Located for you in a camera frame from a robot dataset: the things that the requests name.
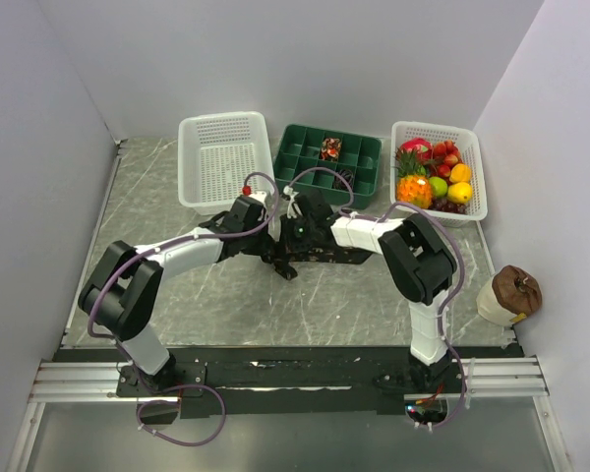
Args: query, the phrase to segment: marble table surface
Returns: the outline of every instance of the marble table surface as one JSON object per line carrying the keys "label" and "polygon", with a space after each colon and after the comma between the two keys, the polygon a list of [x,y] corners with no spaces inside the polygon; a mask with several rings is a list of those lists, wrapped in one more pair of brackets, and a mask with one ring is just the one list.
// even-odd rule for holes
{"label": "marble table surface", "polygon": [[[385,178],[365,210],[369,214],[382,214],[389,205],[388,146],[383,143]],[[207,219],[177,199],[176,140],[130,139],[121,145],[118,159],[86,275],[113,241],[153,243],[186,233]],[[271,226],[275,236],[279,222]],[[461,248],[467,278],[451,304],[448,335],[458,345],[507,345],[512,331],[485,321],[476,309],[479,289],[490,277],[479,229],[472,223],[451,233]],[[294,266],[299,276],[290,282],[251,256],[191,270],[160,287],[151,323],[168,345],[410,343],[408,304],[383,258],[371,257],[362,265]],[[86,325],[86,315],[75,309],[63,345],[107,343],[90,338]]]}

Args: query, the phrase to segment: green compartment tray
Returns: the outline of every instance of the green compartment tray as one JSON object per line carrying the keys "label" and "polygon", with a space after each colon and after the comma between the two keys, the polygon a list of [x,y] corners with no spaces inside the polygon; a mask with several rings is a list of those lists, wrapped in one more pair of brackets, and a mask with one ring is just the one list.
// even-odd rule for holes
{"label": "green compartment tray", "polygon": [[[320,159],[322,141],[326,138],[342,140],[338,162]],[[378,187],[380,165],[381,142],[376,138],[302,125],[288,125],[273,164],[273,173],[281,192],[293,177],[306,169],[325,167],[337,172],[348,169],[354,175],[354,203],[351,207],[363,209],[370,204]],[[349,194],[346,190],[333,189],[333,183],[332,174],[318,170],[306,174],[293,188],[297,191],[320,189],[329,204],[347,204]]]}

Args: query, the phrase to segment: floor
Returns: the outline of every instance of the floor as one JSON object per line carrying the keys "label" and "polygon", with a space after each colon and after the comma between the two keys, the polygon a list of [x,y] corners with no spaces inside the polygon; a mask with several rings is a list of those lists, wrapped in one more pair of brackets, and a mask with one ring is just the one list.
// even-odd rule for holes
{"label": "floor", "polygon": [[[133,403],[47,405],[27,470],[554,470],[531,398],[473,399],[470,410],[431,435],[415,431],[407,417],[367,412],[233,415],[202,447],[138,431],[135,409]],[[217,421],[177,421],[164,433],[198,441]]]}
{"label": "floor", "polygon": [[[364,211],[388,207],[388,142],[383,143],[384,178]],[[177,143],[139,138],[121,145],[119,162],[88,258],[86,274],[113,241],[153,243],[192,230],[205,216],[177,199]],[[279,223],[272,225],[276,234]],[[512,331],[483,320],[475,299],[490,277],[479,228],[452,230],[467,266],[463,291],[454,300],[448,335],[458,345],[507,345]],[[151,323],[169,345],[408,345],[408,305],[383,258],[363,265],[296,264],[288,282],[251,256],[238,256],[169,280],[160,290]],[[93,346],[87,319],[73,311],[65,346]]]}

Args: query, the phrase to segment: white basket with fruit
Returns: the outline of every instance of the white basket with fruit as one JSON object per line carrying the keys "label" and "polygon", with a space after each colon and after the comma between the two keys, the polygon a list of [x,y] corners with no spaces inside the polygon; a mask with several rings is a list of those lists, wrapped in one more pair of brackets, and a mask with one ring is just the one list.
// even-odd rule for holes
{"label": "white basket with fruit", "polygon": [[487,216],[481,150],[471,131],[398,121],[391,129],[390,159],[392,203],[426,209],[445,226],[459,227]]}

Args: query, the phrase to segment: empty white basket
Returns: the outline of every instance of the empty white basket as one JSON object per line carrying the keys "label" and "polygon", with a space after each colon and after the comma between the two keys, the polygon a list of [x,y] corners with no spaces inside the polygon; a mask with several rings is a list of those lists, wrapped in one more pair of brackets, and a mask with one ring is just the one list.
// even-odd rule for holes
{"label": "empty white basket", "polygon": [[[188,118],[179,124],[178,149],[179,202],[198,214],[230,209],[251,172],[273,178],[265,117],[255,111]],[[262,177],[250,185],[273,194]]]}
{"label": "empty white basket", "polygon": [[[395,152],[399,146],[414,138],[423,138],[433,145],[445,140],[452,140],[461,152],[463,163],[472,169],[472,199],[466,206],[466,214],[454,214],[444,211],[428,210],[428,214],[435,217],[445,226],[459,227],[469,221],[481,221],[488,215],[488,199],[485,192],[483,165],[481,164],[481,150],[479,139],[470,130],[453,126],[432,125],[416,121],[398,121],[391,128],[391,181],[390,199],[395,202],[395,185],[397,176],[395,169]],[[398,208],[400,211],[411,212],[410,209]]]}

